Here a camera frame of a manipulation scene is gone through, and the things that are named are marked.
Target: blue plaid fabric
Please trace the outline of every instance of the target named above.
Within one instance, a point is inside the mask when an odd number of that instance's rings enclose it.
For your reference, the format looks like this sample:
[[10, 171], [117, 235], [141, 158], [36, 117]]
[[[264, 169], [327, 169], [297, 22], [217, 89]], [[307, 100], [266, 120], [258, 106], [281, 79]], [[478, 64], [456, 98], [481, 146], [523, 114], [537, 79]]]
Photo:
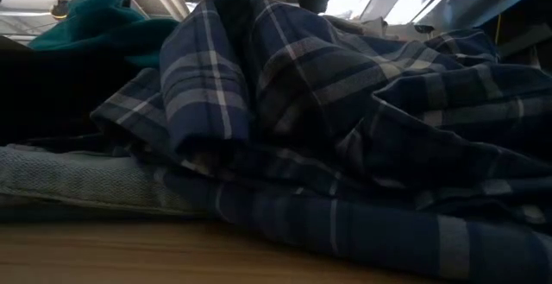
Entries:
[[460, 281], [552, 281], [552, 79], [480, 31], [389, 41], [204, 0], [92, 118], [266, 237]]

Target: black fabric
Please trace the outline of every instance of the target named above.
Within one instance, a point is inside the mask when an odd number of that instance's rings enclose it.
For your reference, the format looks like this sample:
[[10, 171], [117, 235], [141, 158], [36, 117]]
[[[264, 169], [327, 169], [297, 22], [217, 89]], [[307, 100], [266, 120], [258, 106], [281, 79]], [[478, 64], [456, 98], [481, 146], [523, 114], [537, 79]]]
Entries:
[[89, 113], [138, 72], [105, 51], [0, 50], [0, 145], [97, 132]]

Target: teal fabric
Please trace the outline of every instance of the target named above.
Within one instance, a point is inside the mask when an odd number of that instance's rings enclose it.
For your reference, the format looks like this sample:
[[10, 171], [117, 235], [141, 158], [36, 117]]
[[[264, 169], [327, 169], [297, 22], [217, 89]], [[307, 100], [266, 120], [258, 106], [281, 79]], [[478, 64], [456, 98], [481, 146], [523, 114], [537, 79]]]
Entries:
[[163, 41], [178, 22], [146, 20], [124, 0], [72, 0], [67, 18], [28, 46], [34, 50], [111, 49], [140, 67], [157, 67]]

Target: folded clothes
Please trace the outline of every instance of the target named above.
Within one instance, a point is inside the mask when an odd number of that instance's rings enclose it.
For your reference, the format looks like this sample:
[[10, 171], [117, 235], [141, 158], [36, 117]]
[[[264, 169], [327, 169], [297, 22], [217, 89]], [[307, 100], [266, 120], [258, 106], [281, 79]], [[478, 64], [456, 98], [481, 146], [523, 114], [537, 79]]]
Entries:
[[[133, 211], [135, 213], [200, 218], [202, 211], [191, 208], [176, 193], [166, 189], [148, 170], [129, 157], [110, 157], [90, 152], [52, 154], [39, 148], [10, 145], [0, 148], [0, 220], [14, 218], [11, 213], [29, 212], [28, 208], [7, 206], [40, 206], [42, 213], [55, 207], [53, 213], [66, 218], [62, 205], [88, 209]], [[86, 217], [98, 211], [86, 211]], [[102, 213], [101, 218], [125, 218], [128, 213]]]
[[72, 0], [64, 21], [33, 39], [34, 50], [102, 50], [124, 54], [140, 67], [157, 67], [161, 44], [178, 24], [146, 20], [125, 0]]
[[279, 242], [478, 283], [552, 280], [552, 78], [480, 31], [389, 41], [204, 0], [92, 113], [191, 205]]

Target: wooden surface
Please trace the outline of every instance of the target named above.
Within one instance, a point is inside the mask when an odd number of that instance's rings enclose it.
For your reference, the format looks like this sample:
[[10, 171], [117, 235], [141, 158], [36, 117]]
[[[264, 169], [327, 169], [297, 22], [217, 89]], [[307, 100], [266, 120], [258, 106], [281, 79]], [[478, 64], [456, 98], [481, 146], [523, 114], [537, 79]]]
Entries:
[[7, 283], [429, 283], [266, 242], [227, 224], [0, 227]]

